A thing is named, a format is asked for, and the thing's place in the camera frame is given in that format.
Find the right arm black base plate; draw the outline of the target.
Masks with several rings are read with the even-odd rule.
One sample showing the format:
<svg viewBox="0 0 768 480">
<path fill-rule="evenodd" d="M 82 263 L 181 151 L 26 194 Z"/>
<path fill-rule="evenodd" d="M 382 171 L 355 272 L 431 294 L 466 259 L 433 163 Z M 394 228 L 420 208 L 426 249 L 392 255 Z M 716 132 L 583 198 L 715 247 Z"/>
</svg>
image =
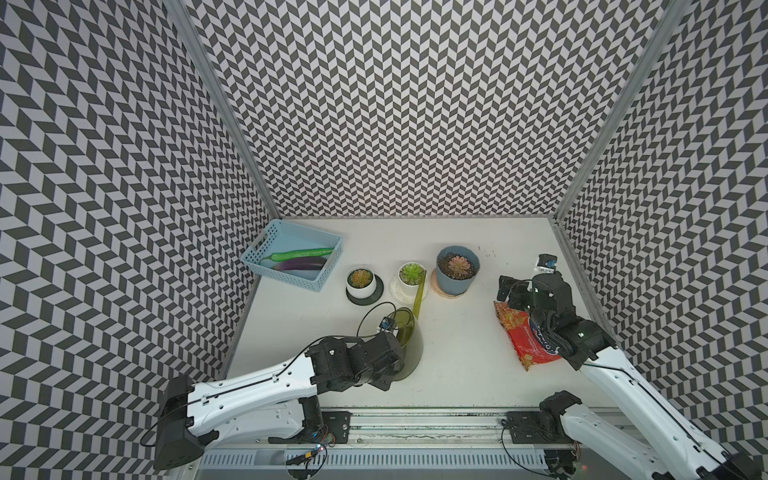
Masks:
<svg viewBox="0 0 768 480">
<path fill-rule="evenodd" d="M 572 444 L 560 418 L 546 411 L 508 411 L 504 425 L 513 444 Z"/>
</svg>

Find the green transparent watering can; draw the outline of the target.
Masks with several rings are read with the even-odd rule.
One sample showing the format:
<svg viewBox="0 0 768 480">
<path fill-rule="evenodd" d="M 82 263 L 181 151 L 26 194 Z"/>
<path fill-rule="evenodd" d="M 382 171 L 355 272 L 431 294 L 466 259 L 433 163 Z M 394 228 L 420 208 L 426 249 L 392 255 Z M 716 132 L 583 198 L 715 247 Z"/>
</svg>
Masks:
<svg viewBox="0 0 768 480">
<path fill-rule="evenodd" d="M 426 282 L 427 272 L 426 279 L 419 285 L 419 290 L 422 290 L 423 285 Z M 392 298 L 396 304 L 395 320 L 398 327 L 396 338 L 404 352 L 402 365 L 399 367 L 399 371 L 395 374 L 396 381 L 402 381 L 410 376 L 421 360 L 423 353 L 423 338 L 418 326 L 418 319 L 425 299 L 422 298 L 422 293 L 419 292 L 415 304 L 413 306 L 405 306 L 396 303 Z"/>
</svg>

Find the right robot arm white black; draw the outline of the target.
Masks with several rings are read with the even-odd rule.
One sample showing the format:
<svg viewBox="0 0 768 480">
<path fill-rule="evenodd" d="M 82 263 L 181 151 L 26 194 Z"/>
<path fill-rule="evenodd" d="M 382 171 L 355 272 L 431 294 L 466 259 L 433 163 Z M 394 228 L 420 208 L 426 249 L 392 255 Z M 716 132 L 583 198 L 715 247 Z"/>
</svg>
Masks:
<svg viewBox="0 0 768 480">
<path fill-rule="evenodd" d="M 531 279 L 502 276 L 497 298 L 529 316 L 535 340 L 604 392 L 642 435 L 603 420 L 576 395 L 559 391 L 536 412 L 508 413 L 515 443 L 528 433 L 545 443 L 580 443 L 631 479 L 759 479 L 751 456 L 730 453 L 676 410 L 632 365 L 612 336 L 576 312 L 559 272 Z"/>
</svg>

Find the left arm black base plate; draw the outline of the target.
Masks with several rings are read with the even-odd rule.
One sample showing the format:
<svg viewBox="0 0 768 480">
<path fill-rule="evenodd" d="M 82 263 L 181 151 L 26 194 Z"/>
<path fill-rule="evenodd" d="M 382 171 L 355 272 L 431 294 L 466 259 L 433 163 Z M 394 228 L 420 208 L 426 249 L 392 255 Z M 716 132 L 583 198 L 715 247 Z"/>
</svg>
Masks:
<svg viewBox="0 0 768 480">
<path fill-rule="evenodd" d="M 302 429 L 287 438 L 269 437 L 269 444 L 346 444 L 349 439 L 352 414 L 349 411 L 322 411 L 310 413 L 302 422 Z"/>
</svg>

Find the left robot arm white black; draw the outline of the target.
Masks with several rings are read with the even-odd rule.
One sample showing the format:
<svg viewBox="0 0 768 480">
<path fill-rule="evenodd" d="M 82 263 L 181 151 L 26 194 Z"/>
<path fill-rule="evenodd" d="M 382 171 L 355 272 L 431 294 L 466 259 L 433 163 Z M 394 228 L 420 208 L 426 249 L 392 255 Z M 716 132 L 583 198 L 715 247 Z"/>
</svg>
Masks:
<svg viewBox="0 0 768 480">
<path fill-rule="evenodd" d="M 265 440 L 321 445 L 330 433 L 320 395 L 370 385 L 390 388 L 404 349 L 387 331 L 312 341 L 294 357 L 250 374 L 195 383 L 187 375 L 169 381 L 161 397 L 153 441 L 153 467 L 172 470 L 223 444 Z"/>
</svg>

